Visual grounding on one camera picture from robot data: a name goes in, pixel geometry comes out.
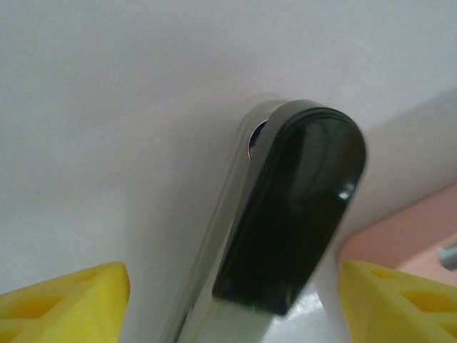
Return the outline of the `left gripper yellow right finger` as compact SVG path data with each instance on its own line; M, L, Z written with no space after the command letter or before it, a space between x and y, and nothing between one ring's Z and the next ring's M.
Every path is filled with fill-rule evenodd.
M341 267L352 342L455 342L456 288L362 261Z

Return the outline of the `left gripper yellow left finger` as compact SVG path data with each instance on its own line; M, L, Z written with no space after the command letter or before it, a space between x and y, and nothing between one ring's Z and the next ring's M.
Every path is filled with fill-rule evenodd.
M109 262L1 295L2 342L117 342L129 276Z

